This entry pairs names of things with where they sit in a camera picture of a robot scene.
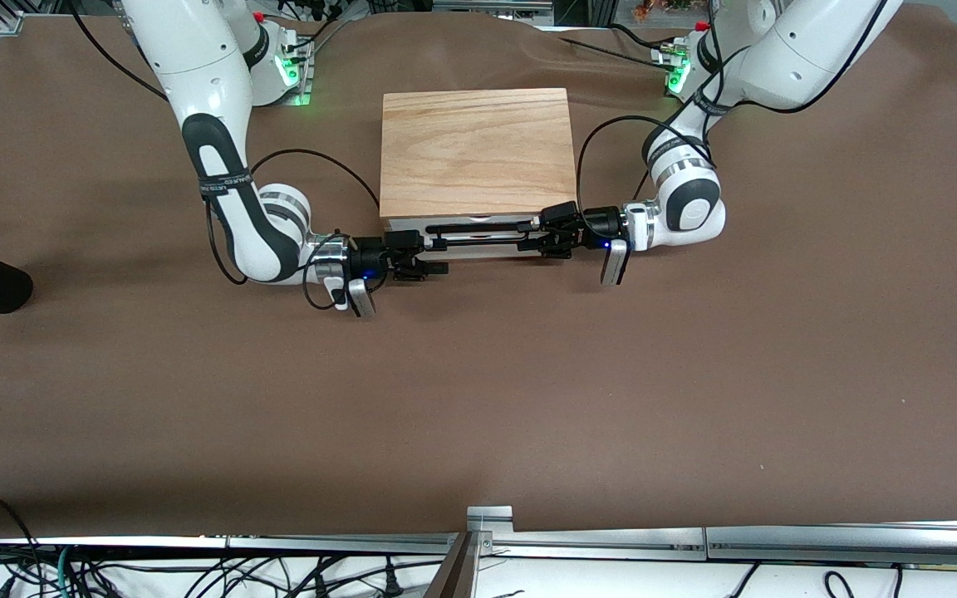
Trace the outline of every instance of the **light wood panel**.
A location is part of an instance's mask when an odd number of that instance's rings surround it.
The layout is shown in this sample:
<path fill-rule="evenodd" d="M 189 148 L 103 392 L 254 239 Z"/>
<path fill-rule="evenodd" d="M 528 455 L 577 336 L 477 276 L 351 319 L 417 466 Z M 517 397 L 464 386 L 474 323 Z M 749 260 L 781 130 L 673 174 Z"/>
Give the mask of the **light wood panel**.
<path fill-rule="evenodd" d="M 383 218 L 529 214 L 574 197 L 567 91 L 383 97 Z"/>

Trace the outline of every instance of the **brown table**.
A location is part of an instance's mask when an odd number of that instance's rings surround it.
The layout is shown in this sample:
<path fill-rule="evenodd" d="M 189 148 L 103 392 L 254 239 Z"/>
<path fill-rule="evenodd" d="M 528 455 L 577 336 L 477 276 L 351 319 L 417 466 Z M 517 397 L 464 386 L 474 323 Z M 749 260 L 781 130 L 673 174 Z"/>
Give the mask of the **brown table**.
<path fill-rule="evenodd" d="M 322 50 L 311 105 L 254 113 L 250 155 L 376 184 L 383 92 L 470 88 L 565 86 L 577 147 L 668 115 L 657 75 L 382 15 Z M 592 144 L 587 207 L 631 196 L 648 132 Z M 717 241 L 637 255 L 619 288 L 597 254 L 463 262 L 357 321 L 221 279 L 166 105 L 29 19 L 0 41 L 0 258 L 37 283 L 0 316 L 0 496 L 42 535 L 449 531 L 469 504 L 517 529 L 957 519 L 957 26 L 904 7 L 812 109 L 737 110 L 711 144 Z M 379 231 L 319 160 L 271 181 L 318 230 Z"/>

